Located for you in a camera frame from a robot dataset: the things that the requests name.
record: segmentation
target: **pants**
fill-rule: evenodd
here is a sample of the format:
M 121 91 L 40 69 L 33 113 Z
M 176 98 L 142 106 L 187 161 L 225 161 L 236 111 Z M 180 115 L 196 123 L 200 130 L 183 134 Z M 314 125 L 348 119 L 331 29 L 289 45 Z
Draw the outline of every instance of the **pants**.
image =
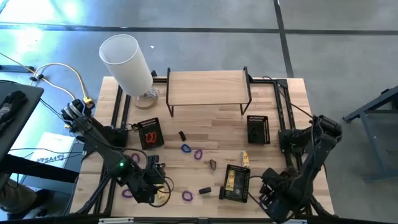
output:
M 0 209 L 7 213 L 19 213 L 29 208 L 36 197 L 32 189 L 8 179 L 0 192 Z

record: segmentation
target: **black eraser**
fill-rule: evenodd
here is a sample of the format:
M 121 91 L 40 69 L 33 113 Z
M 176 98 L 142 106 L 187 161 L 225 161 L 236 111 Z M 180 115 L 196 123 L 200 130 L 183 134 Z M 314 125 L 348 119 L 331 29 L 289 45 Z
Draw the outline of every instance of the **black eraser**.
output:
M 181 136 L 181 140 L 185 141 L 187 140 L 187 138 L 185 137 L 184 133 L 182 131 L 179 132 L 180 136 Z
M 218 195 L 218 199 L 224 199 L 224 187 L 220 187 L 220 194 Z
M 205 187 L 204 189 L 199 190 L 199 194 L 205 194 L 211 192 L 211 187 Z

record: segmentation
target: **lamp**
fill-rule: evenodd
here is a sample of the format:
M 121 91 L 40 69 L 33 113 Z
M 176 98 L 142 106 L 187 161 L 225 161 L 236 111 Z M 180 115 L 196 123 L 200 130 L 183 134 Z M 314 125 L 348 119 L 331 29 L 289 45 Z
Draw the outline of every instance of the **lamp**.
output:
M 136 96 L 134 104 L 138 108 L 149 109 L 157 103 L 159 90 L 152 88 L 152 75 L 134 37 L 126 34 L 110 37 L 99 48 L 99 57 L 123 91 Z

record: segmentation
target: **wooden shelf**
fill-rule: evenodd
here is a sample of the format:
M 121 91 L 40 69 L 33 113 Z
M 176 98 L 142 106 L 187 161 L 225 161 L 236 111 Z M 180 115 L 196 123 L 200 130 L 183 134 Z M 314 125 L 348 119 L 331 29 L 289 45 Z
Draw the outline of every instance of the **wooden shelf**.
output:
M 170 114 L 173 116 L 174 106 L 248 105 L 251 102 L 248 76 L 246 67 L 237 71 L 204 72 L 171 72 L 169 69 L 166 102 Z

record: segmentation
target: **purple rubber band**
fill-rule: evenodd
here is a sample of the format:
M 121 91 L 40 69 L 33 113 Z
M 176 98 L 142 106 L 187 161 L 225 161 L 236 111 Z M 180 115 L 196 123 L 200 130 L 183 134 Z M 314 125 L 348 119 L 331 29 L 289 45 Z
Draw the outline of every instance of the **purple rubber band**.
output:
M 184 200 L 184 201 L 186 201 L 186 202 L 192 201 L 192 200 L 193 200 L 193 195 L 192 195 L 191 191 L 189 191 L 189 190 L 184 190 L 184 191 L 182 192 L 182 200 Z
M 129 189 L 123 190 L 123 191 L 122 191 L 122 196 L 123 196 L 124 198 L 132 198 L 132 195 L 131 195 Z
M 139 155 L 137 153 L 131 154 L 131 159 L 134 160 L 136 163 L 139 163 L 140 161 Z
M 203 156 L 203 151 L 202 151 L 201 149 L 198 149 L 198 150 L 196 150 L 196 151 L 193 153 L 193 157 L 194 157 L 195 159 L 197 159 L 197 160 L 201 159 L 202 156 Z

